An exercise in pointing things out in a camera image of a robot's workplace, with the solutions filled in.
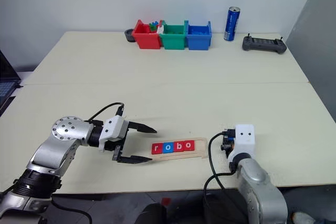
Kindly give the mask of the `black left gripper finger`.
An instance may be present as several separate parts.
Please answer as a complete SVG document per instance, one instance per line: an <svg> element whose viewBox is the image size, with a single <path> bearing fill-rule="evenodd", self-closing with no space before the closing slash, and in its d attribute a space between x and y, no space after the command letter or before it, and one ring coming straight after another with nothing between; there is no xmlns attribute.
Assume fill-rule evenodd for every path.
<svg viewBox="0 0 336 224"><path fill-rule="evenodd" d="M137 123L137 122L129 121L128 128L137 130L138 132L142 132L142 133L157 133L157 131L155 129L153 129L153 128L145 125L145 124Z"/></svg>
<svg viewBox="0 0 336 224"><path fill-rule="evenodd" d="M135 156L132 155L130 157L124 157L124 156L120 156L117 159L118 163L125 163L125 164L139 164L139 163L145 163L148 161L151 161L151 158L148 157L143 157L143 156Z"/></svg>

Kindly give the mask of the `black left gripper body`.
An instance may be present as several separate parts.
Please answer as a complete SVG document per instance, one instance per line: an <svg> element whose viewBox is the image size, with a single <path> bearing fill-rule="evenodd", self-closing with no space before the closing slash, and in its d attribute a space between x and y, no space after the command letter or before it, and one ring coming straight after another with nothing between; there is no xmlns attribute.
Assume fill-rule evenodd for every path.
<svg viewBox="0 0 336 224"><path fill-rule="evenodd" d="M114 144L114 153L112 159L117 161L117 159L122 155L123 146L128 133L127 120L109 120L105 125L105 135L104 139L104 149L107 150L107 146L112 148Z"/></svg>

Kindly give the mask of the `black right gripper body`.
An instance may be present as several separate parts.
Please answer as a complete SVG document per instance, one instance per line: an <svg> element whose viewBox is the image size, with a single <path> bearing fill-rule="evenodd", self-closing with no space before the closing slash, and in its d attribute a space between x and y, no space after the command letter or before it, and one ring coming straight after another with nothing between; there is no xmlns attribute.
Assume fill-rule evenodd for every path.
<svg viewBox="0 0 336 224"><path fill-rule="evenodd" d="M235 129L226 129L222 132L223 143L233 143L236 137Z"/></svg>

